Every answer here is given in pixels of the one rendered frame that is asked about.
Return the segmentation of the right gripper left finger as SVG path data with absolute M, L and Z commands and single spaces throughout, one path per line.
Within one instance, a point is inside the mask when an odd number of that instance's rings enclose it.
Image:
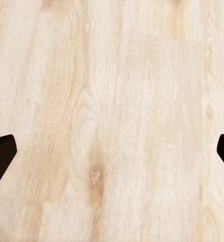
M 0 180 L 17 153 L 15 138 L 12 134 L 0 137 Z

